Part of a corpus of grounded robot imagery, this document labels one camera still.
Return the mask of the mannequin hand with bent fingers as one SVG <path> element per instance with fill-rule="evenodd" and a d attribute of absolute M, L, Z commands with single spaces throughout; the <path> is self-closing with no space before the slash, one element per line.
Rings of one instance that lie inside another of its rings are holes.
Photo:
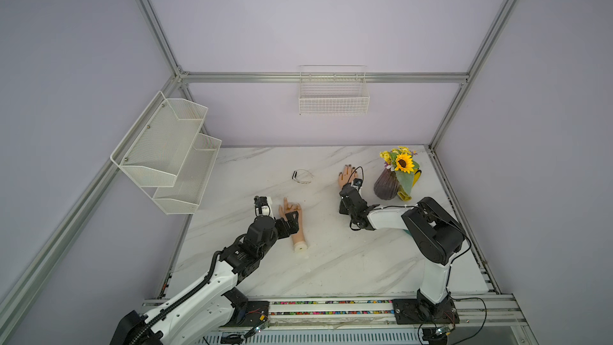
<path fill-rule="evenodd" d="M 286 197 L 279 206 L 280 217 L 287 222 L 288 231 L 294 245 L 295 252 L 305 252 L 308 249 L 303 232 L 303 209 L 299 203 L 290 202 Z"/>

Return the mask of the mannequin hand with painted nails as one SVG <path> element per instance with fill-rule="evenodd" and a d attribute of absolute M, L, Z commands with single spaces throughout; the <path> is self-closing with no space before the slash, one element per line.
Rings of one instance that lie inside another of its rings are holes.
<path fill-rule="evenodd" d="M 345 165 L 343 170 L 338 174 L 338 186 L 340 189 L 346 184 L 352 184 L 359 175 L 357 170 L 352 165 Z"/>

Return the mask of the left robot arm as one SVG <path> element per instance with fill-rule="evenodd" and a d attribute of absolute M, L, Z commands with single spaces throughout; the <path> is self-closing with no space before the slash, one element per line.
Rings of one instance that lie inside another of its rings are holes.
<path fill-rule="evenodd" d="M 299 211 L 280 219 L 256 217 L 245 234 L 214 253 L 204 276 L 157 308 L 124 316 L 110 343 L 190 344 L 227 324 L 236 311 L 244 316 L 248 299 L 238 284 L 257 270 L 277 240 L 298 232 L 299 217 Z"/>

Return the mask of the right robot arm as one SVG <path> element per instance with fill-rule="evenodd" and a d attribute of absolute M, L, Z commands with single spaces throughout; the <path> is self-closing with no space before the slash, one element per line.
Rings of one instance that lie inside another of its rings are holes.
<path fill-rule="evenodd" d="M 464 229 L 434 198 L 426 196 L 414 206 L 369 205 L 353 185 L 339 193 L 343 212 L 356 228 L 369 231 L 407 231 L 426 258 L 418 299 L 437 306 L 448 298 L 452 262 L 461 255 L 466 240 Z"/>

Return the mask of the purple ribbed glass vase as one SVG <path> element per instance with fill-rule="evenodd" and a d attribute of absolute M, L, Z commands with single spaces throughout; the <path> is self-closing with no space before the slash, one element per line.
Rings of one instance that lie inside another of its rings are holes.
<path fill-rule="evenodd" d="M 390 169 L 384 169 L 376 180 L 373 190 L 375 196 L 383 201 L 390 201 L 397 196 L 400 184 L 396 174 Z"/>

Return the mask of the artificial sunflower bouquet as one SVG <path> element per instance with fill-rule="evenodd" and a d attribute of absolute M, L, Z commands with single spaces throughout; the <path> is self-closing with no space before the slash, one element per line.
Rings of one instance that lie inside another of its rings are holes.
<path fill-rule="evenodd" d="M 420 164 L 414 159 L 415 154 L 416 153 L 408 147 L 399 146 L 392 150 L 383 151 L 379 156 L 385 161 L 385 168 L 394 171 L 396 174 L 397 171 L 414 173 L 418 169 L 421 169 Z"/>

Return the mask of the white mesh two-tier shelf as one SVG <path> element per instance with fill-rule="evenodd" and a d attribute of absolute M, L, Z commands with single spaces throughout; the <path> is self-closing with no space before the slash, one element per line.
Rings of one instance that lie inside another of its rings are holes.
<path fill-rule="evenodd" d="M 201 206 L 222 140 L 204 132 L 208 108 L 158 92 L 110 155 L 167 215 Z"/>

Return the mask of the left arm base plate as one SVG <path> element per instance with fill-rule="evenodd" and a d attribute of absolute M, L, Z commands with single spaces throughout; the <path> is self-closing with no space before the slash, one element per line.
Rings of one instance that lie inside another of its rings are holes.
<path fill-rule="evenodd" d="M 224 327 L 256 327 L 268 321 L 270 302 L 265 300 L 248 301 L 236 308 L 231 319 Z"/>

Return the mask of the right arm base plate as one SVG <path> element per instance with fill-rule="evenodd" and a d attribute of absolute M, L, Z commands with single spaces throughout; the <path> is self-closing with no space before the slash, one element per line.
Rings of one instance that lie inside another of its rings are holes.
<path fill-rule="evenodd" d="M 438 304 L 427 299 L 394 299 L 392 305 L 399 325 L 460 323 L 456 307 L 449 297 Z"/>

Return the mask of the aluminium frame rails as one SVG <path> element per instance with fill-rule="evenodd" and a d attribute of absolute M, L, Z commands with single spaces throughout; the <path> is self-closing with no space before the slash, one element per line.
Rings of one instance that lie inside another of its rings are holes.
<path fill-rule="evenodd" d="M 442 142 L 447 129 L 464 102 L 469 90 L 472 88 L 485 62 L 490 56 L 493 47 L 499 40 L 509 18 L 517 8 L 520 0 L 504 0 L 501 8 L 496 13 L 492 25 L 477 51 L 477 54 L 466 73 L 366 73 L 358 77 L 349 72 L 314 72 L 307 78 L 316 84 L 339 85 L 345 82 L 363 81 L 370 83 L 443 83 L 451 82 L 458 84 L 458 92 L 454 95 L 450 107 L 437 127 L 433 140 L 428 149 L 434 153 Z M 161 48 L 162 55 L 169 64 L 172 73 L 164 84 L 162 93 L 172 94 L 181 89 L 186 97 L 191 94 L 187 88 L 189 83 L 293 83 L 303 80 L 299 73 L 231 73 L 231 72 L 183 72 L 178 65 L 175 55 L 171 51 L 169 42 L 162 30 L 161 23 L 155 14 L 151 0 L 136 0 L 145 22 L 147 22 L 156 44 Z M 112 161 L 107 160 L 96 177 L 88 185 L 86 190 L 73 207 L 69 210 L 62 223 L 57 227 L 42 249 L 20 276 L 14 287 L 8 292 L 1 303 L 1 342 L 6 344 L 17 332 L 34 303 L 40 297 L 44 287 L 49 282 L 55 268 L 64 260 L 66 254 L 73 247 L 82 230 L 89 223 L 94 214 L 94 209 L 99 205 L 102 197 L 107 192 L 113 180 L 119 173 L 119 167 Z"/>

